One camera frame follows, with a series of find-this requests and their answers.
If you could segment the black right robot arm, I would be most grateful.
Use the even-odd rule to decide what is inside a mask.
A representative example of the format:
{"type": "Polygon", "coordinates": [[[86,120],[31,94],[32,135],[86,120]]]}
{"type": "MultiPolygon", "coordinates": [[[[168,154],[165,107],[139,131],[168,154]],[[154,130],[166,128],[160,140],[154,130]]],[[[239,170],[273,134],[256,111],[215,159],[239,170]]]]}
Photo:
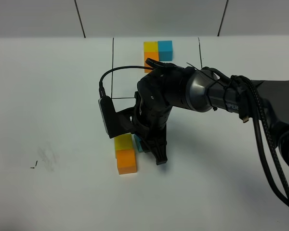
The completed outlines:
{"type": "Polygon", "coordinates": [[[146,152],[157,164],[167,161],[166,123],[173,107],[197,112],[224,109],[239,118],[264,120],[272,147],[289,166],[289,80],[249,80],[226,77],[214,68],[196,70],[168,64],[137,84],[133,123],[146,152]]]}

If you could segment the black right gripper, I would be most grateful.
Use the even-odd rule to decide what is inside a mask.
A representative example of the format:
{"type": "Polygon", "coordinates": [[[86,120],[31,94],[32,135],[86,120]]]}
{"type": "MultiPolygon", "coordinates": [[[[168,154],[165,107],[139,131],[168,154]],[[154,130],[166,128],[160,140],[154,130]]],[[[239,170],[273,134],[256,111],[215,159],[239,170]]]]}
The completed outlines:
{"type": "Polygon", "coordinates": [[[154,69],[137,83],[137,119],[145,128],[137,129],[136,134],[142,150],[154,156],[156,165],[168,160],[166,123],[172,107],[190,109],[185,95],[189,78],[189,69],[154,69]]]}

